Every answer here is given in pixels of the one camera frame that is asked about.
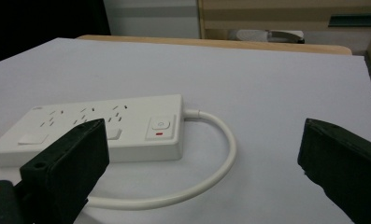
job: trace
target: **white tabletop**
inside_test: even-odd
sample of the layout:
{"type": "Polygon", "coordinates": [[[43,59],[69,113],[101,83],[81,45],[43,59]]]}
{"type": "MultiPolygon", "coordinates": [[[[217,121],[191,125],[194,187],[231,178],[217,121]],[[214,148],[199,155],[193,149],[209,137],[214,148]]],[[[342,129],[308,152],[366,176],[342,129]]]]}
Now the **white tabletop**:
{"type": "MultiPolygon", "coordinates": [[[[297,164],[306,118],[371,141],[363,57],[55,39],[0,62],[0,136],[36,105],[182,94],[185,108],[228,123],[238,143],[229,174],[187,202],[148,211],[85,208],[77,223],[351,223],[297,164]]],[[[145,198],[216,171],[227,143],[185,123],[180,161],[110,164],[92,195],[145,198]]],[[[18,168],[0,179],[20,181],[18,168]]]]}

